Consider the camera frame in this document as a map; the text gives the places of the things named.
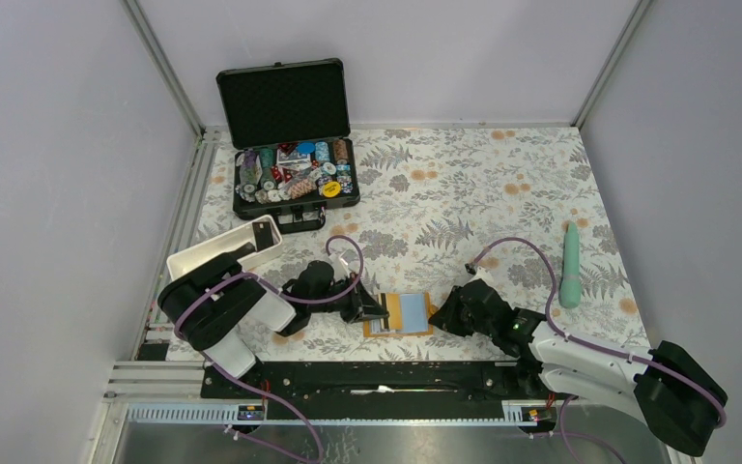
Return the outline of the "gold card black stripe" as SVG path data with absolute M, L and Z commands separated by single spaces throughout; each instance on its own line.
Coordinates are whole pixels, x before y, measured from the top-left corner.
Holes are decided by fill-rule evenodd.
M 372 336 L 389 336 L 399 334 L 404 329 L 404 319 L 401 296 L 396 293 L 381 293 L 378 303 L 385 311 L 381 319 L 367 323 L 368 332 Z

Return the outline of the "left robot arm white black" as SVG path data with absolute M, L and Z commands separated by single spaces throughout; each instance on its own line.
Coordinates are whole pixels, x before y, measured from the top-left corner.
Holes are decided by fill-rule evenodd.
M 242 255 L 223 252 L 157 296 L 177 336 L 226 370 L 224 385 L 236 396 L 251 396 L 261 384 L 257 357 L 236 334 L 245 318 L 288 337 L 306 328 L 315 313 L 337 313 L 347 324 L 389 316 L 360 283 L 358 273 L 336 256 L 309 262 L 275 292 L 243 270 Z

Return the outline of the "light blue card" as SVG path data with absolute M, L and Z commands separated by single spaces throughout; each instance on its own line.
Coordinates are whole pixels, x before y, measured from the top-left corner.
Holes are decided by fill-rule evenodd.
M 430 330 L 429 295 L 425 293 L 402 294 L 400 296 L 400 311 L 403 334 L 425 334 Z

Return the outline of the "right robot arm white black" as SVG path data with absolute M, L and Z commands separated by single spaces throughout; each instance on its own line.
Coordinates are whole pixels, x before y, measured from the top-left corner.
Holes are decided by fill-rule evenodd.
M 575 395 L 644 423 L 666 446 L 701 457 L 721 425 L 728 396 L 681 346 L 623 348 L 555 330 L 548 316 L 513 308 L 484 279 L 452 289 L 429 319 L 454 335 L 482 334 L 517 362 L 524 396 Z

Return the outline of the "orange leather card holder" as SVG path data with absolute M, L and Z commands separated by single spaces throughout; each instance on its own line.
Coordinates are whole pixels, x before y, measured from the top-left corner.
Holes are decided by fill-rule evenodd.
M 429 319 L 438 308 L 428 293 L 382 293 L 378 303 L 388 316 L 363 323 L 366 338 L 424 336 L 433 333 Z

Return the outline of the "white rectangular plastic tray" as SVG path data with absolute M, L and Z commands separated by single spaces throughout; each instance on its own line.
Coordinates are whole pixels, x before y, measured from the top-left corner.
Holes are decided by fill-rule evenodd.
M 252 231 L 252 222 L 255 220 L 270 220 L 272 222 L 274 246 L 264 251 L 255 250 Z M 243 246 L 252 246 L 254 248 L 251 253 L 238 259 L 243 269 L 249 271 L 279 257 L 284 251 L 285 244 L 274 218 L 271 215 L 263 215 L 236 226 L 228 232 L 173 253 L 166 259 L 166 268 L 170 278 L 176 280 L 194 271 L 219 254 L 236 251 Z

